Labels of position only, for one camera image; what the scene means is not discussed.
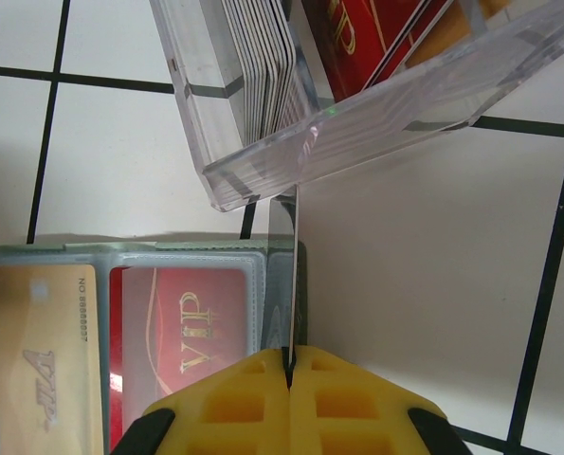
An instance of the black grout line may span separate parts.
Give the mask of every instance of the black grout line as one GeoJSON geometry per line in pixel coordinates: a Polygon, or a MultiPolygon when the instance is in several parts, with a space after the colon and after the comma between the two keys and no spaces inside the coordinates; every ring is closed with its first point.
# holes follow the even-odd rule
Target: black grout line
{"type": "Polygon", "coordinates": [[[511,415],[511,424],[507,434],[508,448],[515,452],[521,445],[521,438],[526,425],[526,416],[530,406],[530,398],[535,385],[538,361],[543,346],[543,338],[547,329],[547,321],[551,312],[554,298],[555,284],[564,250],[564,180],[562,182],[554,227],[547,250],[547,258],[538,289],[537,306],[533,316],[530,335],[524,361],[519,375],[516,401],[511,415]]]}
{"type": "Polygon", "coordinates": [[[493,436],[488,436],[486,434],[478,433],[477,431],[472,431],[466,428],[454,427],[456,433],[460,436],[460,438],[465,441],[466,443],[475,444],[476,446],[482,446],[489,448],[491,450],[496,450],[499,453],[502,453],[507,446],[502,439],[495,438],[493,436]]]}
{"type": "Polygon", "coordinates": [[[78,85],[92,85],[95,87],[120,88],[124,90],[137,90],[141,92],[174,93],[171,83],[132,81],[128,79],[102,78],[99,76],[83,76],[79,74],[61,74],[60,82],[75,83],[78,85]]]}
{"type": "Polygon", "coordinates": [[[473,124],[473,127],[484,130],[524,133],[526,135],[564,137],[564,124],[517,118],[482,116],[473,124]]]}
{"type": "Polygon", "coordinates": [[[547,452],[541,452],[540,450],[534,450],[533,448],[521,447],[519,449],[519,455],[551,455],[547,452]]]}
{"type": "Polygon", "coordinates": [[[42,136],[42,148],[39,154],[39,163],[37,165],[37,176],[35,178],[35,190],[33,192],[33,203],[31,205],[31,214],[28,221],[27,243],[35,243],[35,231],[37,229],[37,218],[39,215],[39,206],[42,199],[42,190],[44,187],[45,164],[47,162],[47,150],[50,143],[50,134],[52,131],[52,121],[54,119],[54,106],[56,105],[56,93],[58,92],[57,77],[61,73],[63,65],[64,37],[66,35],[66,26],[69,19],[69,8],[71,0],[63,0],[61,8],[61,22],[58,28],[58,40],[56,42],[56,53],[54,54],[54,69],[52,71],[52,81],[50,83],[50,92],[47,98],[47,108],[45,110],[44,135],[42,136]]]}
{"type": "Polygon", "coordinates": [[[256,213],[256,202],[250,202],[244,208],[244,221],[240,231],[240,240],[247,240],[252,236],[252,225],[254,225],[254,214],[256,213]]]}
{"type": "Polygon", "coordinates": [[[119,88],[125,90],[137,90],[141,92],[174,93],[171,83],[134,81],[130,79],[104,78],[101,76],[88,76],[83,74],[49,73],[34,69],[8,68],[0,66],[0,76],[8,78],[29,79],[31,81],[65,82],[78,85],[92,85],[95,87],[119,88]]]}
{"type": "Polygon", "coordinates": [[[30,79],[34,81],[51,81],[52,73],[36,71],[34,69],[8,68],[0,66],[0,76],[9,78],[30,79]]]}

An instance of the card holder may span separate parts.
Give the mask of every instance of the card holder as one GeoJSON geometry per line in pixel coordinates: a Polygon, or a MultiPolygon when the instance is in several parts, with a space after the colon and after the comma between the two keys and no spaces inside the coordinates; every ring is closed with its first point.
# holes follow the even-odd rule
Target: card holder
{"type": "MultiPolygon", "coordinates": [[[[110,417],[112,416],[112,410],[109,408],[110,391],[120,386],[120,383],[116,381],[123,381],[122,376],[114,377],[111,374],[112,365],[109,362],[111,354],[111,345],[109,343],[109,329],[110,323],[112,322],[109,318],[109,301],[111,292],[110,278],[112,270],[123,270],[123,273],[127,275],[127,278],[130,278],[130,282],[136,279],[136,276],[132,276],[133,273],[138,273],[138,275],[140,273],[146,273],[147,276],[149,276],[149,274],[153,275],[154,271],[157,271],[159,277],[165,278],[167,275],[167,285],[172,286],[170,291],[172,292],[172,294],[174,294],[174,292],[176,291],[182,290],[181,287],[185,286],[183,295],[189,295],[189,297],[185,299],[185,317],[191,317],[189,313],[198,313],[198,308],[196,307],[195,300],[199,299],[199,293],[195,292],[195,290],[192,288],[192,286],[197,283],[197,281],[201,280],[201,283],[199,283],[199,288],[201,289],[201,291],[199,292],[202,293],[208,291],[208,289],[219,288],[219,295],[214,293],[208,297],[210,302],[215,300],[218,301],[217,299],[220,299],[220,301],[215,302],[217,305],[219,305],[218,309],[216,310],[220,314],[219,316],[224,315],[228,318],[229,316],[241,314],[242,318],[242,320],[238,322],[238,325],[242,328],[242,330],[239,331],[236,330],[233,325],[217,325],[218,321],[217,324],[213,325],[213,330],[229,331],[232,329],[236,330],[236,332],[238,333],[244,334],[244,339],[241,342],[236,342],[236,344],[238,346],[241,345],[241,347],[236,346],[235,350],[232,351],[232,355],[229,358],[229,361],[235,361],[234,356],[251,355],[256,352],[261,345],[264,313],[264,274],[266,267],[265,248],[266,243],[259,241],[220,243],[204,242],[158,245],[75,245],[48,249],[39,249],[31,246],[18,248],[1,248],[0,329],[3,324],[5,330],[3,333],[0,330],[0,414],[1,412],[3,412],[3,410],[6,410],[7,412],[9,412],[9,410],[12,410],[12,412],[14,413],[19,412],[20,414],[22,414],[22,417],[26,418],[25,420],[18,416],[16,416],[15,418],[18,422],[21,422],[22,425],[26,425],[28,428],[31,427],[31,431],[28,431],[27,434],[31,434],[31,438],[33,439],[31,439],[30,441],[35,445],[34,447],[40,447],[39,453],[98,453],[99,450],[95,451],[94,449],[94,443],[96,443],[97,446],[102,447],[102,453],[108,453],[110,447],[113,445],[112,443],[115,442],[111,439],[111,436],[114,435],[114,433],[110,421],[110,417]],[[58,386],[58,383],[56,382],[58,381],[58,376],[56,378],[56,381],[53,379],[54,370],[50,361],[53,360],[53,357],[56,357],[57,374],[59,369],[61,372],[66,369],[67,375],[87,374],[89,373],[89,371],[87,371],[88,369],[85,365],[71,365],[73,362],[81,363],[79,362],[79,359],[82,358],[81,355],[76,356],[76,358],[71,358],[73,357],[73,355],[67,352],[65,355],[60,356],[59,362],[59,357],[57,356],[55,349],[52,349],[52,354],[50,354],[49,348],[46,349],[45,346],[48,342],[51,341],[51,339],[61,339],[64,340],[64,343],[68,343],[69,339],[71,339],[69,337],[74,337],[72,339],[79,339],[79,337],[82,336],[82,327],[86,327],[86,325],[82,312],[83,307],[80,304],[81,296],[80,294],[78,294],[79,291],[77,289],[74,290],[72,287],[68,286],[61,287],[60,284],[62,281],[69,279],[69,274],[72,275],[72,273],[83,273],[84,270],[93,270],[94,283],[96,287],[94,292],[96,301],[98,303],[95,306],[96,317],[98,319],[99,341],[97,352],[92,354],[100,358],[99,367],[96,371],[96,374],[100,374],[100,381],[97,381],[97,389],[95,391],[90,391],[89,394],[94,396],[94,400],[98,400],[100,411],[96,412],[96,415],[95,412],[92,411],[85,412],[83,415],[80,415],[78,417],[80,420],[77,422],[82,422],[82,424],[74,426],[74,428],[78,428],[78,431],[74,433],[71,439],[74,441],[79,441],[75,444],[75,442],[70,441],[68,437],[63,441],[62,439],[60,439],[60,434],[57,436],[58,433],[56,433],[55,431],[64,424],[64,422],[62,422],[64,416],[61,410],[58,410],[58,413],[54,412],[54,408],[50,406],[52,404],[51,399],[50,401],[47,401],[47,399],[52,398],[54,391],[56,391],[58,393],[58,395],[56,395],[57,406],[73,406],[73,404],[72,400],[65,400],[63,393],[66,393],[67,396],[70,395],[70,393],[64,390],[62,382],[60,383],[61,386],[58,386]],[[11,283],[14,284],[13,290],[10,290],[11,283]],[[233,284],[235,285],[234,291],[230,287],[233,284]],[[225,296],[231,296],[233,293],[236,300],[243,298],[243,302],[239,303],[238,301],[235,301],[234,304],[236,306],[234,307],[233,311],[230,313],[227,312],[225,314],[225,303],[222,302],[222,300],[224,300],[225,296]],[[16,302],[16,300],[22,300],[23,302],[19,303],[16,302]],[[32,322],[30,324],[20,322],[16,323],[13,329],[11,328],[11,325],[8,328],[8,325],[3,323],[2,321],[5,320],[5,318],[9,318],[9,313],[7,313],[9,309],[2,311],[2,305],[6,306],[5,304],[1,303],[2,301],[7,302],[7,304],[11,305],[12,307],[15,307],[14,305],[22,307],[24,309],[23,311],[25,311],[23,317],[27,318],[26,313],[28,312],[28,317],[33,318],[32,322]],[[31,307],[30,304],[42,304],[45,306],[31,307]],[[59,337],[56,330],[63,329],[65,324],[64,318],[66,318],[65,312],[62,312],[60,314],[57,313],[57,316],[52,316],[56,320],[49,320],[49,324],[39,324],[35,321],[36,318],[49,317],[49,310],[46,309],[47,305],[54,305],[52,306],[52,308],[56,307],[57,311],[59,311],[61,310],[61,308],[56,305],[60,304],[69,305],[69,308],[72,308],[73,311],[73,314],[69,315],[70,321],[68,323],[70,324],[70,329],[65,329],[66,332],[68,332],[68,335],[65,335],[64,337],[59,337]],[[29,326],[32,327],[32,332],[27,331],[27,327],[29,326]],[[56,335],[56,337],[58,338],[48,338],[48,334],[51,334],[53,336],[56,335]],[[33,341],[39,338],[40,342],[42,342],[43,344],[40,345],[39,348],[41,349],[41,351],[37,350],[37,348],[35,348],[36,350],[25,349],[25,347],[21,346],[22,342],[20,341],[18,341],[18,343],[20,343],[18,346],[14,345],[10,347],[9,343],[2,342],[2,337],[8,337],[6,339],[18,338],[22,340],[30,338],[33,341]],[[9,361],[9,358],[11,356],[14,356],[13,361],[9,361]],[[6,377],[9,377],[7,385],[2,385],[2,365],[4,365],[4,375],[6,377]],[[35,388],[36,390],[32,393],[21,394],[19,392],[21,388],[16,387],[16,382],[14,381],[19,381],[19,383],[22,384],[23,387],[27,387],[27,390],[33,390],[35,388]],[[39,402],[39,390],[42,391],[43,395],[42,403],[39,402]],[[2,402],[4,400],[7,401],[5,406],[2,405],[2,402]],[[89,434],[90,431],[86,430],[86,428],[90,428],[90,425],[94,425],[95,422],[101,429],[101,432],[99,432],[98,434],[89,434]],[[45,431],[43,434],[43,436],[45,436],[44,442],[42,442],[41,440],[36,442],[36,440],[32,436],[35,428],[37,428],[38,426],[41,426],[42,429],[49,431],[49,433],[45,431]],[[55,437],[48,439],[48,434],[54,435],[55,437]],[[87,442],[88,444],[85,441],[82,443],[81,439],[85,440],[86,438],[89,440],[87,442]],[[73,452],[70,449],[71,447],[73,447],[73,445],[75,447],[79,447],[76,452],[73,452]]],[[[179,303],[177,306],[170,304],[169,307],[169,313],[167,315],[162,315],[154,312],[152,317],[155,314],[157,314],[158,317],[164,316],[172,323],[174,312],[176,310],[178,310],[178,316],[180,317],[181,305],[179,303]]],[[[139,320],[126,318],[126,320],[123,322],[122,332],[124,328],[126,331],[134,332],[137,326],[140,326],[143,329],[141,330],[141,332],[144,339],[146,319],[139,320]]],[[[194,327],[189,327],[187,325],[185,329],[180,327],[180,330],[185,330],[185,335],[199,335],[203,332],[200,332],[201,329],[203,329],[203,327],[199,326],[199,324],[195,325],[194,327]]],[[[166,331],[164,335],[166,337],[169,337],[173,332],[174,327],[170,325],[165,330],[166,331]]],[[[176,337],[173,342],[180,340],[182,343],[182,339],[182,337],[176,337]]],[[[194,353],[195,356],[187,357],[185,359],[185,363],[191,364],[193,367],[196,367],[198,364],[200,364],[201,360],[199,354],[197,354],[200,352],[200,349],[197,347],[197,345],[189,346],[193,349],[193,351],[187,349],[185,350],[186,353],[194,353]]],[[[216,346],[224,346],[224,343],[219,343],[216,346]]],[[[166,358],[169,359],[170,355],[174,355],[174,349],[167,353],[168,357],[166,358]]],[[[124,353],[125,358],[131,358],[129,355],[131,355],[132,353],[128,355],[127,352],[124,352],[123,346],[122,352],[124,353]]],[[[167,374],[168,376],[170,376],[170,372],[167,370],[172,371],[173,366],[167,367],[166,362],[162,363],[162,365],[164,366],[160,368],[161,371],[159,373],[160,375],[167,374]]],[[[139,382],[143,376],[147,381],[153,380],[153,383],[151,384],[152,387],[150,387],[154,393],[152,395],[143,393],[144,396],[142,396],[143,401],[145,397],[147,397],[148,399],[151,399],[153,397],[153,400],[149,401],[149,403],[145,402],[144,404],[138,400],[135,408],[130,409],[131,412],[129,412],[126,416],[126,421],[129,421],[135,417],[138,417],[139,414],[144,411],[144,409],[142,409],[140,406],[150,405],[159,397],[159,393],[167,392],[161,390],[161,387],[159,387],[159,389],[157,388],[158,386],[153,372],[151,372],[151,374],[146,374],[141,370],[131,370],[125,373],[128,373],[130,375],[129,377],[132,377],[132,380],[135,380],[135,382],[139,382]]],[[[173,387],[177,388],[184,386],[182,383],[176,382],[174,383],[173,387]]],[[[7,425],[8,423],[8,416],[0,415],[0,437],[7,434],[8,430],[4,428],[3,425],[7,425]]],[[[6,451],[9,452],[9,446],[5,446],[5,444],[3,444],[0,439],[0,453],[5,453],[6,451]]]]}

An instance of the card logo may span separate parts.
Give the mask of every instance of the card logo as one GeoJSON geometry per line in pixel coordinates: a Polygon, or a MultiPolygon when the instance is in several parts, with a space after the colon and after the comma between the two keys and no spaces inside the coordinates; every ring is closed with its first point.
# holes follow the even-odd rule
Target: card logo
{"type": "Polygon", "coordinates": [[[330,0],[327,12],[335,28],[334,40],[336,46],[342,47],[348,55],[353,55],[355,52],[355,29],[345,4],[342,0],[330,0]]]}
{"type": "Polygon", "coordinates": [[[188,369],[204,362],[210,362],[212,357],[201,353],[190,345],[190,341],[185,342],[185,338],[212,338],[212,322],[215,317],[210,309],[204,310],[199,303],[199,299],[192,292],[186,292],[180,298],[180,327],[183,335],[181,341],[181,353],[187,353],[188,358],[181,359],[180,372],[185,373],[188,369]]]}
{"type": "Polygon", "coordinates": [[[36,353],[24,350],[23,357],[41,376],[35,380],[35,399],[39,406],[44,408],[44,430],[49,431],[50,426],[56,423],[56,378],[54,366],[54,353],[36,353]]]}

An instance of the red card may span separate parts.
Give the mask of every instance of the red card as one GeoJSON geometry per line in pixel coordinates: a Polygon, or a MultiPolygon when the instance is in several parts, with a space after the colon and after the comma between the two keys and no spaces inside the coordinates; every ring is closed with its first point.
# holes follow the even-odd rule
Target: red card
{"type": "Polygon", "coordinates": [[[117,268],[110,284],[113,447],[154,401],[245,357],[247,314],[237,269],[117,268]]]}
{"type": "Polygon", "coordinates": [[[303,0],[335,100],[360,92],[427,0],[303,0]]]}
{"type": "Polygon", "coordinates": [[[427,7],[415,18],[402,41],[389,55],[371,85],[390,78],[422,43],[433,26],[444,15],[453,0],[430,0],[427,7]]]}

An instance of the clear acrylic box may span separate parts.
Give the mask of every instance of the clear acrylic box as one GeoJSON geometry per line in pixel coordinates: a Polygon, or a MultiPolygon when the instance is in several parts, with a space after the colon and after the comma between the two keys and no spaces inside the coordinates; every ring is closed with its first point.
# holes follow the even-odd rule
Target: clear acrylic box
{"type": "Polygon", "coordinates": [[[293,32],[296,101],[282,107],[280,131],[248,143],[242,68],[221,2],[151,4],[195,169],[222,211],[471,125],[564,54],[564,0],[520,2],[515,20],[486,23],[486,32],[320,109],[301,51],[313,43],[293,32]]]}

